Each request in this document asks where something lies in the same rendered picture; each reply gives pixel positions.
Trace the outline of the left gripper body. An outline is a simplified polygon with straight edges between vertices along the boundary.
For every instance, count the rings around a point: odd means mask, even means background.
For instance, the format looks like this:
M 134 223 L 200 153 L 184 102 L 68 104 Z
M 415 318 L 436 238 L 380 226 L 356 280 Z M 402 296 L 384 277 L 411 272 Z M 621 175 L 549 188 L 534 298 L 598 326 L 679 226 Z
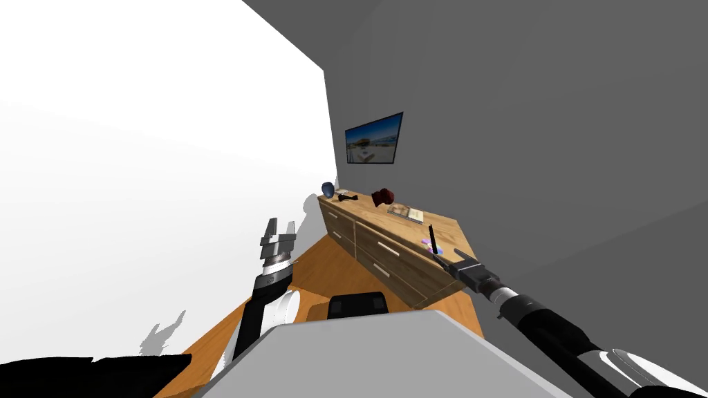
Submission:
M 296 234 L 277 234 L 271 237 L 263 237 L 260 242 L 260 259 L 267 259 L 282 254 L 289 254 L 295 246 Z

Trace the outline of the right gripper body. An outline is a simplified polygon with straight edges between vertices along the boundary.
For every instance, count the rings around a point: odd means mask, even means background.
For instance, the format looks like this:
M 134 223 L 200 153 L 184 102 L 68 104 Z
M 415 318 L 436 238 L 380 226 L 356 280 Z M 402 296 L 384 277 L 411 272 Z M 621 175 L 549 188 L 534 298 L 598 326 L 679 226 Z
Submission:
M 434 260 L 453 279 L 460 281 L 477 294 L 491 294 L 496 291 L 496 274 L 475 258 L 464 258 L 456 263 L 446 263 L 439 255 L 433 254 Z

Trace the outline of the beige book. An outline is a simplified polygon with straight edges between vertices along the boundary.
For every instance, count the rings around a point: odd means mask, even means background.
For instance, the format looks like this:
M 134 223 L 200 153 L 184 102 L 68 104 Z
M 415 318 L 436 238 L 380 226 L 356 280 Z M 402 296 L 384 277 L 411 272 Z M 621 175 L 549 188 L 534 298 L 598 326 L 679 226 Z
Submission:
M 387 212 L 391 215 L 410 220 L 411 222 L 419 225 L 425 221 L 425 213 L 423 211 L 400 203 L 392 203 L 387 209 Z

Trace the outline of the wooden sideboard with drawers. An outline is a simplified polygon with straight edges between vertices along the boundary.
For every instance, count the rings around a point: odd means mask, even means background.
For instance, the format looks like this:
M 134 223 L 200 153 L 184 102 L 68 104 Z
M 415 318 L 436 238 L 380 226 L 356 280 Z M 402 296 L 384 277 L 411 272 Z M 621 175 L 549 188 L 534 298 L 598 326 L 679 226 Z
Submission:
M 390 205 L 375 207 L 371 196 L 339 201 L 318 196 L 328 235 L 386 285 L 406 305 L 420 310 L 464 289 L 435 262 L 420 243 L 434 228 L 436 242 L 446 263 L 460 261 L 454 248 L 468 250 L 467 238 L 454 219 L 426 212 L 419 225 L 387 212 Z

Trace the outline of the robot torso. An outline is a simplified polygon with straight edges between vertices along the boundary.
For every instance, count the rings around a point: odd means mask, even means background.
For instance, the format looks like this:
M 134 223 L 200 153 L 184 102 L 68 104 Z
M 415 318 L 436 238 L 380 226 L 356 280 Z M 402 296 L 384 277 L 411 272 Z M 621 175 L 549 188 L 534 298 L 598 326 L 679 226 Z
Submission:
M 193 398 L 570 398 L 438 310 L 298 323 L 298 292 Z

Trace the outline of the framed wall picture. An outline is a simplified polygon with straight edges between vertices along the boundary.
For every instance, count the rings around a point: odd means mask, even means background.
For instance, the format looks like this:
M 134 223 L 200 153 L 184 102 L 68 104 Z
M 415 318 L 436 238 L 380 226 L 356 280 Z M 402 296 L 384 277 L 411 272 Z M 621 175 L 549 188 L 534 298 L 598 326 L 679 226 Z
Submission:
M 344 133 L 347 164 L 393 164 L 403 112 L 367 122 Z

